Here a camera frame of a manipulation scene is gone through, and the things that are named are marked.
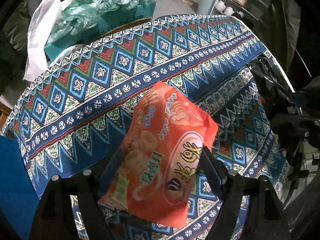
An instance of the snack package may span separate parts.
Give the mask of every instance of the snack package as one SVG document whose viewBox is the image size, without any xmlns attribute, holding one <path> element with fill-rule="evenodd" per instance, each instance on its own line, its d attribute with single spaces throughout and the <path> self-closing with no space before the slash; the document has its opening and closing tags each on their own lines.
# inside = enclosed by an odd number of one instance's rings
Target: snack package
<svg viewBox="0 0 320 240">
<path fill-rule="evenodd" d="M 175 88 L 157 82 L 135 107 L 106 205 L 170 227 L 185 226 L 202 146 L 218 127 Z"/>
</svg>

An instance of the teal cardboard box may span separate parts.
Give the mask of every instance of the teal cardboard box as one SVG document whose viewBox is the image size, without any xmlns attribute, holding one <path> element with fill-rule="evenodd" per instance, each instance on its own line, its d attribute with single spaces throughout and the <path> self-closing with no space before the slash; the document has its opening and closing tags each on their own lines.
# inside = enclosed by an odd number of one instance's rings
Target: teal cardboard box
<svg viewBox="0 0 320 240">
<path fill-rule="evenodd" d="M 61 37 L 60 39 L 47 44 L 44 47 L 46 55 L 51 61 L 54 61 L 59 54 L 66 48 L 76 45 L 76 44 L 88 44 L 89 42 L 98 39 L 103 34 L 110 32 L 116 27 L 122 26 L 124 24 L 134 22 L 143 18 L 148 18 L 153 16 L 155 11 L 156 2 L 149 0 L 146 4 L 138 5 L 131 10 L 117 10 L 113 12 L 108 12 L 102 16 L 95 27 L 84 30 L 77 35 L 67 35 Z"/>
</svg>

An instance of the white bag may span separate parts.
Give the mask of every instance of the white bag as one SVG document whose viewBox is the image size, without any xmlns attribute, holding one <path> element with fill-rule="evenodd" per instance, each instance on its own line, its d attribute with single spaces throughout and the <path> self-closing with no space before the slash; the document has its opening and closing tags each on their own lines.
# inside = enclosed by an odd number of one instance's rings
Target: white bag
<svg viewBox="0 0 320 240">
<path fill-rule="evenodd" d="M 42 0 L 34 12 L 28 30 L 28 59 L 24 80 L 33 81 L 49 66 L 44 46 L 61 11 L 71 0 Z"/>
</svg>

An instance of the patterned tablecloth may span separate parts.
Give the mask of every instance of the patterned tablecloth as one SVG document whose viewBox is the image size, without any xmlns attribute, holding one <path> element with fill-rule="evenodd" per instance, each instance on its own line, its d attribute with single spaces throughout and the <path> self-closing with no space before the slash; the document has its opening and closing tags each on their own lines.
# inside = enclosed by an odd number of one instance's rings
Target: patterned tablecloth
<svg viewBox="0 0 320 240">
<path fill-rule="evenodd" d="M 21 95 L 2 134 L 13 131 L 41 196 L 54 174 L 71 176 L 118 147 L 135 105 L 161 80 L 215 120 L 219 130 L 212 150 L 217 159 L 243 176 L 268 176 L 279 192 L 288 164 L 246 66 L 262 53 L 272 57 L 233 17 L 161 17 L 93 42 L 45 71 Z M 71 198 L 79 235 L 85 239 L 76 196 Z M 199 169 L 183 229 L 101 208 L 117 240 L 189 240 L 205 238 L 220 206 Z M 247 207 L 244 197 L 234 239 L 240 236 Z"/>
</svg>

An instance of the trash can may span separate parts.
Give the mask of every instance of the trash can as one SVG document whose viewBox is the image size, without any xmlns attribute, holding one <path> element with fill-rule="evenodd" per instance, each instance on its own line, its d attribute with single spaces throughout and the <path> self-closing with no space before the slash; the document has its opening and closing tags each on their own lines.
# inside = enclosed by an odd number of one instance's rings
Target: trash can
<svg viewBox="0 0 320 240">
<path fill-rule="evenodd" d="M 197 14 L 210 14 L 215 0 L 200 0 Z"/>
</svg>

